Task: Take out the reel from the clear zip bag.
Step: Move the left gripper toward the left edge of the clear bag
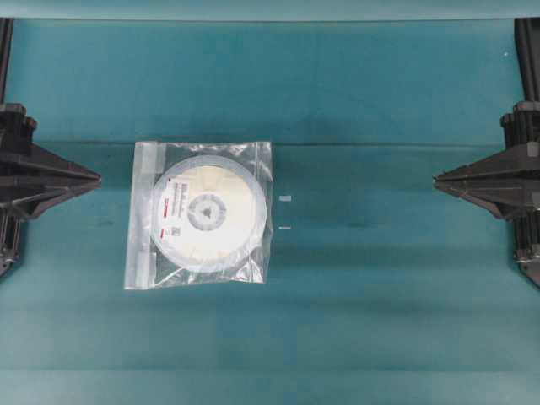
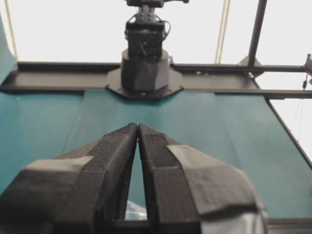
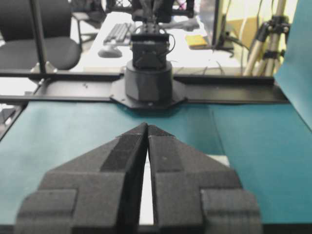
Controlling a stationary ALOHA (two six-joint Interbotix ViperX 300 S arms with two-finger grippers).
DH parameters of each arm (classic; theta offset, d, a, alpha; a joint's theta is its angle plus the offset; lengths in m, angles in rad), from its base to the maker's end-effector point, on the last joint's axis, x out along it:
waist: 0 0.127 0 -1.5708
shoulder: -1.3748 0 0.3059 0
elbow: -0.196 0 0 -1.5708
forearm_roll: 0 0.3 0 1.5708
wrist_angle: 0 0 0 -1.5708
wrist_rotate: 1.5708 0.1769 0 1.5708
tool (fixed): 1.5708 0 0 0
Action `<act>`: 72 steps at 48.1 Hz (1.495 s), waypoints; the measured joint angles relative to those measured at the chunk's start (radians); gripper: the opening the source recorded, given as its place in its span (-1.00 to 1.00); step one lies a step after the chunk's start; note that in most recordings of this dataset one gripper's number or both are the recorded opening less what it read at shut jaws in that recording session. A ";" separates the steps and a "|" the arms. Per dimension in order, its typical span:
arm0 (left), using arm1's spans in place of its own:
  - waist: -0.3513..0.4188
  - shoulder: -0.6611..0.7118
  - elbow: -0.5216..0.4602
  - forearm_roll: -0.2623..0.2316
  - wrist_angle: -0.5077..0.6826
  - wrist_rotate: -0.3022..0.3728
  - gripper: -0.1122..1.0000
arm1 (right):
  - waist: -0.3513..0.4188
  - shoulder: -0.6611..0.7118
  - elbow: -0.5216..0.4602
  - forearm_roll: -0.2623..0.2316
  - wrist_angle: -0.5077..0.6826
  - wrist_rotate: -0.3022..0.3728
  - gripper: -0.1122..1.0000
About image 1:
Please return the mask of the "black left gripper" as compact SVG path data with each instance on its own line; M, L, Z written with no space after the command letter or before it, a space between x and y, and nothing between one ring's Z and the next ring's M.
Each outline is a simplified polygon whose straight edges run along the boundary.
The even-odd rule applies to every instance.
M36 128L37 122L27 116L23 105L1 104L1 208L10 205L10 214L22 220L37 219L60 203L98 189L101 183L98 173L33 144ZM87 180L17 182L36 175L33 169Z

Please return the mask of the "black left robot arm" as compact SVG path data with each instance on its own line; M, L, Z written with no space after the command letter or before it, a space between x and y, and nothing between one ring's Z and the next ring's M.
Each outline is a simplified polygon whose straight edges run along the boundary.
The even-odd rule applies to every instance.
M1 103L1 274L19 259L22 224L100 187L99 174L33 142L37 121Z

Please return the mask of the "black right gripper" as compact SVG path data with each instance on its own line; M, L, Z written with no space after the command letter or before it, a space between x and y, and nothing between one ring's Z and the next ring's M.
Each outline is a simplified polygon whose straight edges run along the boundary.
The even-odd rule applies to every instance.
M519 102L499 120L505 150L433 177L434 188L510 220L539 210L539 103ZM508 162L518 171L509 170ZM480 181L517 179L506 185Z

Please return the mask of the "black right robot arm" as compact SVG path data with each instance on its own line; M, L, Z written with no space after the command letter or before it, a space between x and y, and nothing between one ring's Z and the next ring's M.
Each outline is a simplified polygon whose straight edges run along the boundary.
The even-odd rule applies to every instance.
M444 172L434 188L510 222L514 261L539 285L539 18L516 19L514 37L525 99L500 120L505 149Z

